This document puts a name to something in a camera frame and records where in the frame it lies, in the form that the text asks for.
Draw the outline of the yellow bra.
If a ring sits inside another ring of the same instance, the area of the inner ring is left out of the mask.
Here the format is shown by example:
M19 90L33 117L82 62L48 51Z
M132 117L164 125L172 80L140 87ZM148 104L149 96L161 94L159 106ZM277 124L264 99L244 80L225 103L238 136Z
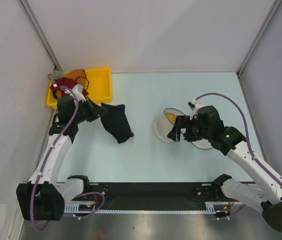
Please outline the yellow bra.
M167 117L167 119L169 120L169 122L170 122L172 125L175 124L176 119L177 119L177 115L176 115L176 114L167 112L167 113L166 113L166 117Z

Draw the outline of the white mesh laundry bag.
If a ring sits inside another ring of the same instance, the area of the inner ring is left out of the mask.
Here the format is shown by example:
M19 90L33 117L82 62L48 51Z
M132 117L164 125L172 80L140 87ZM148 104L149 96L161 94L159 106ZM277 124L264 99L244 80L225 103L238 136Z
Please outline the white mesh laundry bag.
M163 113L157 118L153 124L153 129L157 137L165 143L172 143L173 140L168 138L168 134L174 127L177 116L184 116L185 114L175 108L165 108ZM191 142L196 148L201 150L210 150L212 145L205 139Z

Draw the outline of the black garment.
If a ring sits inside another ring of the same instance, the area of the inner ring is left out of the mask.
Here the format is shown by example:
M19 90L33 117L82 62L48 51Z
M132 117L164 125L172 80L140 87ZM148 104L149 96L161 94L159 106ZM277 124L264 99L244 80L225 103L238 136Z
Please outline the black garment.
M107 112L101 117L104 129L110 133L118 144L122 144L134 137L126 116L126 106L124 104L110 105L101 103Z

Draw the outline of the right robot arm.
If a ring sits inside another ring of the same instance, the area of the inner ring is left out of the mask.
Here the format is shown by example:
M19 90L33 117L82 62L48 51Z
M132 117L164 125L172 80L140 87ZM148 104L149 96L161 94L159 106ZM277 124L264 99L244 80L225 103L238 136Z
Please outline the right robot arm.
M192 115L178 115L167 137L175 142L183 137L188 142L206 140L239 165L257 184L254 189L231 176L221 175L220 183L211 188L212 196L223 201L238 200L261 213L267 224L282 232L282 176L258 157L245 137L233 126L224 126L219 112L212 105L192 107Z

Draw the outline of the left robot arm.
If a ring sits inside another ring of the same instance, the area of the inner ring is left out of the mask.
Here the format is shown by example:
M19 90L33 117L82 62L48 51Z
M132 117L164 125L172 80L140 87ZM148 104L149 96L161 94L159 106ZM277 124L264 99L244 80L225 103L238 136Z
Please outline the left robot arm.
M85 175L69 176L65 183L57 178L65 156L79 131L79 124L93 122L107 110L89 98L77 100L66 95L57 101L57 113L49 129L48 144L28 182L16 189L17 200L24 220L58 221L66 204L75 198L86 200L92 188Z

